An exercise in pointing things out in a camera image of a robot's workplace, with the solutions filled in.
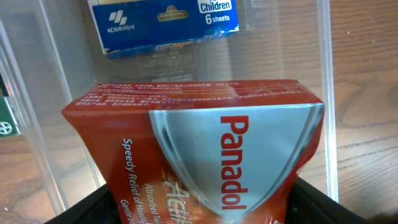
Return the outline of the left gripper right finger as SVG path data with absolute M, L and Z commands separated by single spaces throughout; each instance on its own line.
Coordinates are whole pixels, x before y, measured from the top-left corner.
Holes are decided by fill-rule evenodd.
M 369 224 L 300 177 L 289 195 L 286 224 Z

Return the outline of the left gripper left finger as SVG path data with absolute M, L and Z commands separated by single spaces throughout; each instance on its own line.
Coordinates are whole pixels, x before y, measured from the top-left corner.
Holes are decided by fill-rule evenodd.
M 104 184 L 45 224 L 121 224 L 111 191 Z

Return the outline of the red Panadol box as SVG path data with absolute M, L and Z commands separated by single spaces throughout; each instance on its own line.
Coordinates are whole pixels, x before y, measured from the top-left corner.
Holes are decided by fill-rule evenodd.
M 123 223 L 284 223 L 325 105 L 297 80 L 99 83 L 62 110 Z

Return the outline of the clear plastic container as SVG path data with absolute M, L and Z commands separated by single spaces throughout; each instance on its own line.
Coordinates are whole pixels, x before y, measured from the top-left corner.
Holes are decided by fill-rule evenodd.
M 330 3 L 238 1 L 239 32 L 117 60 L 100 48 L 87 1 L 1 0 L 1 83 L 19 134 L 1 138 L 1 222 L 44 223 L 104 184 L 61 115 L 99 82 L 296 79 L 326 105 L 301 178 L 338 199 Z

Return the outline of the blue cooling sheet box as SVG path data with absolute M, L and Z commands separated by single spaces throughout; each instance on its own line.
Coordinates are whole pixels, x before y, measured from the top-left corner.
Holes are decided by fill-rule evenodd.
M 234 0 L 88 1 L 108 59 L 181 49 L 239 31 Z

